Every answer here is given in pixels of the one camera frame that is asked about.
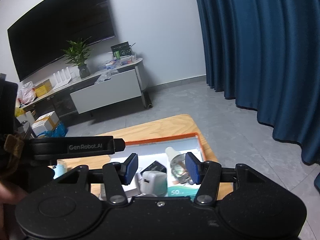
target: white router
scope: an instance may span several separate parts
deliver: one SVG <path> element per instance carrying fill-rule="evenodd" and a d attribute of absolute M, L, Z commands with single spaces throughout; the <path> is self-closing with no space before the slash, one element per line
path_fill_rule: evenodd
<path fill-rule="evenodd" d="M 62 74 L 60 74 L 60 71 L 58 71 L 57 75 L 53 73 L 53 77 L 56 82 L 56 85 L 54 86 L 53 90 L 68 84 L 72 80 L 69 67 L 66 67 L 66 71 L 62 69 L 61 72 Z"/>

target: package box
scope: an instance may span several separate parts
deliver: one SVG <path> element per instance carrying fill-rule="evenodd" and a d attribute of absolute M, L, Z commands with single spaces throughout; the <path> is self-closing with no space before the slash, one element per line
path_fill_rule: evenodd
<path fill-rule="evenodd" d="M 52 85 L 49 79 L 41 82 L 39 85 L 37 85 L 34 88 L 37 97 L 43 96 L 44 94 L 48 93 L 51 89 L 52 89 Z"/>
<path fill-rule="evenodd" d="M 38 136 L 45 131 L 54 130 L 59 123 L 59 117 L 55 111 L 40 116 L 32 125 L 34 133 Z"/>
<path fill-rule="evenodd" d="M 29 121 L 30 125 L 33 125 L 33 123 L 35 122 L 35 119 L 33 118 L 33 115 L 31 113 L 31 111 L 26 112 L 25 114 L 21 114 L 17 117 L 19 122 L 23 122 L 23 121 Z"/>

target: potted plant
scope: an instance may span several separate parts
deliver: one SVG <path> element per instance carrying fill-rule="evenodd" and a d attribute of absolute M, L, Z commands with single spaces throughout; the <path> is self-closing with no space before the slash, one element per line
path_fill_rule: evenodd
<path fill-rule="evenodd" d="M 65 59 L 64 61 L 68 60 L 66 64 L 73 63 L 74 66 L 78 66 L 80 77 L 85 78 L 90 76 L 90 71 L 87 68 L 87 64 L 84 63 L 88 57 L 90 56 L 88 45 L 85 44 L 86 40 L 78 39 L 77 42 L 75 41 L 67 41 L 71 47 L 69 49 L 63 49 L 65 52 Z"/>

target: green plant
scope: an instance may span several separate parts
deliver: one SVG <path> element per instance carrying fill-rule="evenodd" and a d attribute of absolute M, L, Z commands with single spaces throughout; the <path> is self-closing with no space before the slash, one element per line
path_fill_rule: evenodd
<path fill-rule="evenodd" d="M 68 60 L 66 64 L 75 64 L 75 66 L 83 66 L 84 62 L 90 56 L 88 45 L 85 44 L 86 40 L 78 39 L 77 42 L 75 41 L 67 41 L 71 44 L 71 47 L 68 49 L 63 49 L 62 51 L 65 52 L 65 59 L 64 61 Z"/>

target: yellow box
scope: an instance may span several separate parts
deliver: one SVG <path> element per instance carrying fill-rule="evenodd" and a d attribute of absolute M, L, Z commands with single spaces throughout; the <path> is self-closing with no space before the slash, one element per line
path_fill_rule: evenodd
<path fill-rule="evenodd" d="M 41 82 L 39 85 L 35 87 L 35 92 L 37 97 L 43 96 L 48 93 L 52 89 L 52 85 L 49 79 Z"/>

